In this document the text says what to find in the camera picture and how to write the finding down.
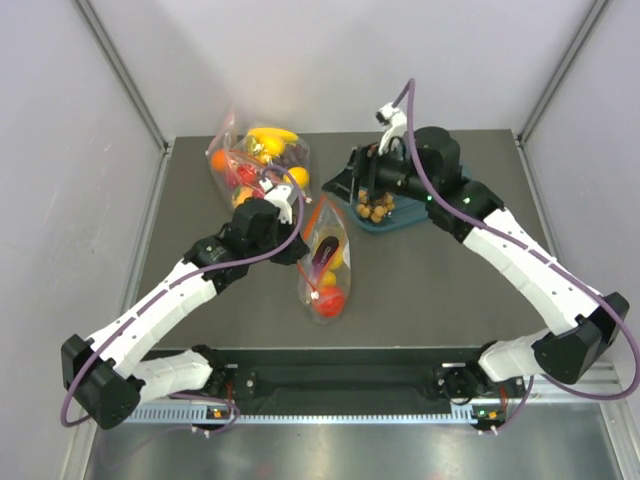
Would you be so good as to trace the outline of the purple fake eggplant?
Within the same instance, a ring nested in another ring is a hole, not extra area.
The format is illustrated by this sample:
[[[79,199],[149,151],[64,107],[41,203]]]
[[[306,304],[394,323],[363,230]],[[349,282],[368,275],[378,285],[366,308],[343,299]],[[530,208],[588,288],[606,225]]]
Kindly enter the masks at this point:
[[[326,236],[317,243],[312,258],[313,271],[316,274],[320,274],[326,269],[330,270],[328,268],[329,262],[339,246],[341,246],[339,239],[333,235]]]

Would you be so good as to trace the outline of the brown fake longan bunch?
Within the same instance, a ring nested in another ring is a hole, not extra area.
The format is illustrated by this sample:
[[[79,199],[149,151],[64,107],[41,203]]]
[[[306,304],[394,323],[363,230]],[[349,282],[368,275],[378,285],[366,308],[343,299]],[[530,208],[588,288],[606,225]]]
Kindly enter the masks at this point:
[[[379,224],[394,209],[395,203],[390,193],[384,193],[377,199],[372,198],[366,190],[360,190],[358,193],[355,211],[360,219]]]

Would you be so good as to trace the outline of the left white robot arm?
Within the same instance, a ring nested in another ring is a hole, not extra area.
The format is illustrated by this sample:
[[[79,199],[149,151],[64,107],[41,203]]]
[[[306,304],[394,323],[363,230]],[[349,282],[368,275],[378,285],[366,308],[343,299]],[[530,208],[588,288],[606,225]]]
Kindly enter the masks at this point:
[[[289,266],[309,249],[300,235],[304,202],[275,188],[250,198],[215,234],[196,241],[170,273],[146,296],[107,326],[86,337],[69,337],[61,347],[66,396],[60,411],[65,428],[80,425],[68,416],[72,402],[84,420],[108,430],[138,406],[184,391],[216,396],[227,374],[203,346],[154,360],[147,354],[181,321],[242,279],[251,265],[268,260]]]

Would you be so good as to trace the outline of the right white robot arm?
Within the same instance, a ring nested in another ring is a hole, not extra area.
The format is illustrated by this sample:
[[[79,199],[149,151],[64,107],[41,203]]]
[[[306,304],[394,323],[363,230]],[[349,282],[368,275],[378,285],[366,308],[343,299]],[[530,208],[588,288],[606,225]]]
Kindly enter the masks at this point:
[[[346,167],[323,185],[348,204],[366,193],[424,205],[428,219],[492,265],[546,324],[537,334],[482,347],[466,380],[487,396],[503,381],[543,375],[562,389],[576,384],[615,341],[629,312],[618,292],[603,295],[575,279],[518,224],[485,184],[466,176],[460,145],[440,127],[353,149]]]

